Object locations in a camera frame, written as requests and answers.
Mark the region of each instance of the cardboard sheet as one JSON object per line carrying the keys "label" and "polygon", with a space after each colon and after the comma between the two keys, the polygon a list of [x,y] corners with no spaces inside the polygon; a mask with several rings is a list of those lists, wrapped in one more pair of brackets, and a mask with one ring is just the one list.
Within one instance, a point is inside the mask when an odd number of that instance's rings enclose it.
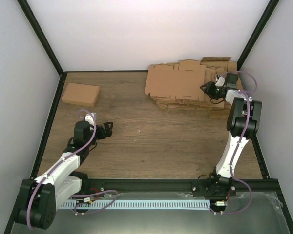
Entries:
{"label": "cardboard sheet", "polygon": [[98,98],[99,90],[99,86],[69,83],[61,100],[69,104],[94,106]]}
{"label": "cardboard sheet", "polygon": [[204,100],[200,86],[204,84],[204,71],[168,69],[166,65],[150,67],[145,94],[170,100]]}
{"label": "cardboard sheet", "polygon": [[[187,59],[149,67],[145,93],[156,100],[161,109],[205,110],[211,118],[227,118],[231,105],[225,101],[212,104],[200,86],[215,81],[216,74],[236,71],[230,57],[204,57],[202,61]],[[237,86],[242,89],[241,80]]]}

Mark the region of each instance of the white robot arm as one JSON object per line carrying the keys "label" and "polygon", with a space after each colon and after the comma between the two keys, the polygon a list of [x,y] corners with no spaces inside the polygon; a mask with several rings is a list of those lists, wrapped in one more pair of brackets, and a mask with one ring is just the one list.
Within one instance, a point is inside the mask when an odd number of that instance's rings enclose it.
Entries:
{"label": "white robot arm", "polygon": [[74,136],[68,141],[60,159],[35,179],[23,180],[14,221],[28,227],[47,229],[58,208],[82,188],[82,180],[72,174],[89,155],[89,147],[112,135],[113,122],[96,125],[95,113],[75,124]]}
{"label": "white robot arm", "polygon": [[[230,103],[231,105],[233,104],[233,101],[235,98],[243,98],[246,100],[246,97],[241,94],[238,90],[230,89],[227,91],[226,98],[225,100]],[[219,163],[216,166],[216,172],[217,174],[221,175],[222,177],[230,178],[231,177],[231,172],[230,172],[230,162],[233,157],[233,152],[235,148],[238,145],[238,141],[240,139],[240,136],[232,136],[231,132],[228,131],[229,137],[228,141],[224,150],[224,153],[219,161]],[[232,162],[232,172],[234,173],[235,166],[239,160],[239,157],[242,153],[242,150],[244,146],[248,143],[250,139],[246,139],[246,137],[243,137],[239,146],[239,149],[237,150],[234,160]]]}

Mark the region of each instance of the black metal frame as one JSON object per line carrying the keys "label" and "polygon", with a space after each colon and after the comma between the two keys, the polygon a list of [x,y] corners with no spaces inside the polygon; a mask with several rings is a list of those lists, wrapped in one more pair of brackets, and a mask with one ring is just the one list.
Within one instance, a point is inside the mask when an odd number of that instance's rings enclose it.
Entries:
{"label": "black metal frame", "polygon": [[[43,132],[42,140],[38,149],[38,153],[36,156],[36,160],[34,163],[34,167],[31,173],[31,178],[35,178],[37,176],[39,166],[43,157],[43,153],[46,147],[46,143],[49,137],[49,133],[52,127],[53,119],[56,113],[56,109],[59,104],[59,100],[61,97],[61,93],[64,87],[65,79],[67,76],[67,72],[64,72],[52,51],[50,44],[48,43],[42,29],[40,28],[30,6],[26,0],[18,0],[23,12],[25,13],[28,21],[32,25],[37,37],[42,43],[44,49],[46,50],[50,60],[52,61],[55,69],[58,71],[60,75],[59,84],[55,93],[54,100],[52,102],[52,106],[50,109],[50,113],[47,119],[47,123]],[[255,30],[253,31],[246,47],[244,48],[238,62],[237,66],[240,69],[246,60],[248,54],[253,48],[256,40],[258,39],[260,33],[265,27],[268,19],[273,13],[275,7],[277,6],[279,0],[270,0],[268,3],[263,15],[261,16]],[[100,71],[100,72],[147,72],[147,71]],[[290,232],[293,234],[293,222],[284,200],[282,191],[279,186],[279,182],[277,179],[271,179],[269,176],[269,172],[267,170],[267,166],[265,164],[263,154],[261,152],[258,139],[256,136],[252,137],[252,143],[255,149],[256,157],[258,160],[259,168],[261,170],[261,174],[263,179],[246,179],[245,181],[250,185],[253,191],[261,191],[261,192],[276,192],[278,199],[283,203],[283,213],[286,218],[286,222],[288,224]],[[193,184],[195,184],[197,180],[193,179],[89,179],[89,184],[95,188],[104,189],[116,189],[121,193],[125,192],[193,192]],[[247,188],[244,187],[241,183],[233,182],[236,187],[237,192],[247,191]],[[13,217],[15,215],[16,210],[13,209],[8,224],[6,226],[5,232],[9,234],[13,227]]]}

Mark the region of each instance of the stack of flattened cardboard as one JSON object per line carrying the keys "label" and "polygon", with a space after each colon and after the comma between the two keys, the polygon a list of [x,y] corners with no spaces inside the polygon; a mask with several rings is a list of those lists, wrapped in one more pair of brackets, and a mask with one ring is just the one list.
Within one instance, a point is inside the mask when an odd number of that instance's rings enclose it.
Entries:
{"label": "stack of flattened cardboard", "polygon": [[236,62],[229,57],[204,57],[200,60],[181,60],[151,65],[148,71],[145,94],[165,109],[208,110],[210,118],[227,118],[230,104],[212,104],[200,86],[215,81],[217,74],[236,71]]}

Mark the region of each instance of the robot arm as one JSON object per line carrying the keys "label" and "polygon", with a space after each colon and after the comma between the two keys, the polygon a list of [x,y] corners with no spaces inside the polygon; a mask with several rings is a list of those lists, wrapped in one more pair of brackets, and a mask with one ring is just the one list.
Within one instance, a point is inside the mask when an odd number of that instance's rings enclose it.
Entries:
{"label": "robot arm", "polygon": [[[89,145],[87,142],[95,136]],[[82,180],[74,172],[89,155],[89,147],[97,144],[97,140],[112,135],[113,122],[95,125],[90,115],[75,125],[74,136],[68,141],[67,147],[60,159],[45,173],[36,179],[23,180],[16,200],[17,213],[14,221],[27,224],[26,216],[29,200],[33,190],[39,186],[30,210],[30,223],[33,227],[47,229],[53,222],[57,209],[73,194],[82,188]]]}
{"label": "robot arm", "polygon": [[[223,98],[225,101],[232,105],[228,121],[228,141],[225,147],[224,153],[215,168],[215,172],[218,177],[231,178],[230,162],[233,157],[233,152],[241,137],[242,131],[246,125],[247,105],[246,97],[244,94],[237,90],[237,81],[239,76],[233,73],[227,73],[226,78],[222,76],[217,77],[217,82],[208,82],[201,86],[201,89],[208,94],[211,99]],[[250,102],[250,120],[248,128],[242,137],[239,148],[235,154],[232,162],[232,172],[234,173],[235,166],[238,162],[240,154],[244,146],[248,143],[251,136],[257,133],[259,127],[259,120],[261,114],[262,103],[260,101],[253,100],[249,97]]]}

